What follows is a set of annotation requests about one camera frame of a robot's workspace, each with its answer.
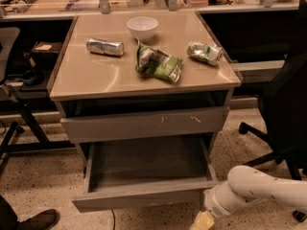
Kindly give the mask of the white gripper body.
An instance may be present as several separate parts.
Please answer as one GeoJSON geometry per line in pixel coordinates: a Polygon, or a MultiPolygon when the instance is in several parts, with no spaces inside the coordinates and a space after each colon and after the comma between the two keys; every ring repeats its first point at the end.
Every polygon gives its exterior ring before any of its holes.
{"type": "Polygon", "coordinates": [[[203,206],[215,218],[229,216],[240,206],[239,197],[235,195],[226,181],[205,190],[203,194],[203,206]]]}

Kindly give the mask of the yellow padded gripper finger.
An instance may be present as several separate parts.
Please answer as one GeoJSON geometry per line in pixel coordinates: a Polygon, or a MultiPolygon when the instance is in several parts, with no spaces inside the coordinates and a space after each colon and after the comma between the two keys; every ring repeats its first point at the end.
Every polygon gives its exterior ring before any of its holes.
{"type": "Polygon", "coordinates": [[[210,230],[214,223],[215,220],[208,211],[198,212],[189,230],[210,230]]]}

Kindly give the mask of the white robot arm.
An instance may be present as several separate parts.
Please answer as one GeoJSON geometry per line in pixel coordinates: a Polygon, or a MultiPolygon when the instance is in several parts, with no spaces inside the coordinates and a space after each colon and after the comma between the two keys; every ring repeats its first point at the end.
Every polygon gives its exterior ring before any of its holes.
{"type": "Polygon", "coordinates": [[[307,213],[307,182],[270,176],[249,166],[233,167],[227,180],[203,192],[202,209],[189,230],[210,230],[215,219],[263,199],[307,213]]]}

